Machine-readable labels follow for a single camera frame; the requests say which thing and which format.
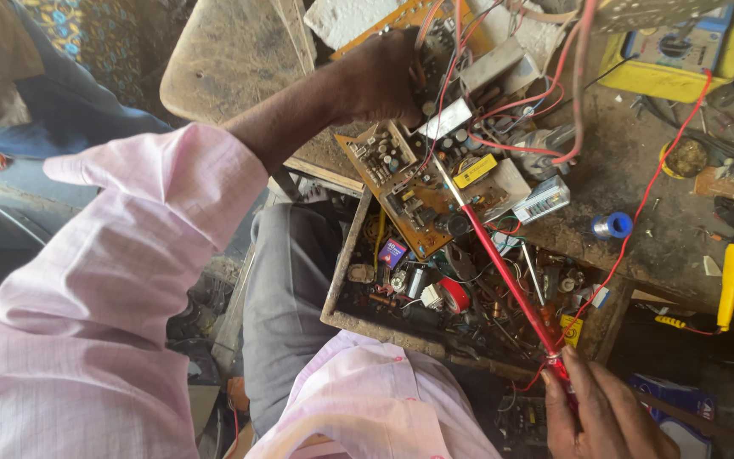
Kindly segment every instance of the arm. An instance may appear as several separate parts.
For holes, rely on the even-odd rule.
[[[192,124],[46,161],[51,178],[105,191],[0,287],[0,456],[197,455],[167,319],[304,141],[330,122],[414,118],[411,51],[388,49],[406,43],[371,39],[228,131]]]

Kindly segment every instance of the dirty wooden surface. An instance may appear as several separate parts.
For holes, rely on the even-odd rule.
[[[605,36],[591,41],[586,81],[597,74]],[[570,73],[567,69],[561,79],[569,93]],[[169,62],[161,99],[179,116],[218,123],[301,77],[294,45],[270,2],[200,0]],[[615,100],[617,95],[622,102]],[[675,136],[674,129],[648,113],[636,120],[634,110],[628,108],[634,96],[599,85],[586,91],[584,150],[564,177],[572,203],[524,227],[523,233],[533,243],[601,269],[610,269],[616,261],[621,240],[594,238],[590,223],[596,215],[634,214],[656,170],[659,150]],[[677,107],[679,121],[690,107]],[[551,128],[571,120],[569,105],[540,125]],[[358,131],[351,130],[350,135]],[[287,165],[348,187],[361,184],[329,130],[303,146]],[[688,299],[689,309],[714,313],[720,278],[704,275],[702,259],[710,255],[721,266],[725,245],[692,234],[699,225],[726,235],[734,231],[715,220],[712,200],[692,194],[692,186],[692,180],[659,176],[618,273],[644,284],[645,291]],[[656,198],[661,201],[651,211]],[[651,230],[653,237],[645,230]]]
[[[585,81],[597,75],[604,41],[602,36],[592,39]],[[569,91],[570,79],[570,72],[560,79]],[[710,105],[719,106],[723,95],[734,96],[734,90],[721,88],[715,91],[708,96]],[[617,96],[621,96],[622,102],[617,102]],[[656,172],[659,151],[676,135],[676,130],[646,111],[637,120],[635,110],[629,109],[635,96],[632,92],[596,84],[586,91],[584,147],[578,156],[578,164],[563,177],[571,190],[571,204],[525,225],[522,233],[532,243],[601,269],[613,266],[622,240],[600,241],[591,233],[590,224],[597,215],[616,211],[631,217],[635,214],[647,183]],[[731,112],[733,105],[734,102],[729,109],[722,110]],[[657,106],[664,113],[664,103],[657,100]],[[692,110],[692,105],[679,104],[675,108],[677,119],[682,122]],[[709,128],[718,132],[717,124],[711,121],[716,112],[708,110],[707,113]],[[540,124],[555,127],[572,121],[569,104],[541,120]],[[690,126],[699,125],[697,114]],[[688,309],[714,314],[718,310],[721,278],[704,274],[703,257],[709,255],[723,266],[727,245],[709,238],[703,241],[694,237],[693,231],[703,225],[708,230],[733,235],[734,229],[713,217],[713,199],[692,193],[694,184],[695,179],[677,180],[664,172],[659,174],[617,273],[638,281],[645,286],[642,290],[646,292],[671,300],[689,300],[686,302]],[[656,198],[661,198],[661,201],[653,211]],[[652,237],[646,234],[646,230],[651,231]]]
[[[163,105],[174,114],[219,124],[250,109],[304,75],[282,19],[262,0],[200,0],[172,53],[161,83]],[[323,131],[288,167],[341,176],[350,188],[361,180]]]

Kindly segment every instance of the grey trousers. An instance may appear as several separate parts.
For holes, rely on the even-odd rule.
[[[325,204],[277,204],[251,228],[242,355],[254,441],[279,420],[302,368],[339,332],[319,320],[342,245],[341,231],[316,211]]]

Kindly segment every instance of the circuit board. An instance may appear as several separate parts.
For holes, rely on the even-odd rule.
[[[461,12],[463,12],[463,24],[469,24],[474,20],[474,14],[471,11],[469,5],[466,4],[466,0],[460,0]],[[418,0],[409,0],[409,2],[398,7],[397,10],[393,11],[387,17],[380,20],[374,26],[368,28],[363,34],[352,39],[352,41],[343,47],[339,48],[330,55],[332,60],[336,60],[345,55],[348,51],[354,47],[360,45],[367,37],[372,34],[377,34],[386,26],[391,28],[407,28],[407,27],[418,27],[423,24],[423,20],[426,14],[432,7],[433,1],[420,2]],[[444,21],[448,18],[454,17],[455,6],[451,0],[445,0],[443,4],[435,12],[435,20]],[[486,38],[486,35],[478,27],[474,33],[469,37],[469,41],[466,45],[475,55],[482,55],[492,50],[494,47],[492,43]]]
[[[431,162],[418,171],[427,153],[421,141],[408,143],[393,121],[380,122],[356,138],[336,135],[336,140],[419,260],[433,255],[453,239],[443,232],[438,221],[460,210]],[[454,171],[462,171],[467,159],[488,160],[491,156],[484,149],[465,155],[460,161],[445,153],[438,154]],[[513,163],[507,159],[463,188],[482,221],[495,220],[507,210],[504,205],[509,203],[510,194],[502,185],[502,176],[513,170]]]

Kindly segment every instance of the blue wire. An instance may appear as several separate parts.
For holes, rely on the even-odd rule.
[[[551,84],[550,84],[550,83],[548,82],[548,77],[545,77],[545,90],[547,91],[547,90],[548,90],[548,88],[550,88],[550,87],[551,87]],[[514,128],[515,128],[515,126],[517,126],[517,124],[518,124],[519,122],[523,121],[523,120],[525,119],[525,117],[529,116],[529,115],[530,115],[531,113],[534,113],[534,112],[536,111],[536,108],[540,106],[540,104],[541,104],[541,103],[543,102],[543,100],[545,100],[545,97],[544,97],[543,99],[540,99],[540,101],[539,101],[539,102],[537,102],[537,103],[536,103],[536,105],[535,105],[534,107],[532,107],[532,108],[531,108],[531,110],[528,110],[528,111],[524,112],[524,113],[523,113],[523,116],[521,116],[521,117],[517,118],[517,120],[516,120],[516,121],[514,121],[514,122],[513,122],[513,123],[512,123],[512,124],[511,124],[511,125],[510,125],[510,126],[509,126],[509,127],[507,128],[507,129],[506,129],[506,130],[504,130],[503,132],[497,132],[497,130],[496,130],[496,129],[495,129],[494,131],[495,131],[495,132],[497,132],[498,134],[507,134],[507,133],[508,133],[508,132],[509,132],[510,130],[514,129]]]

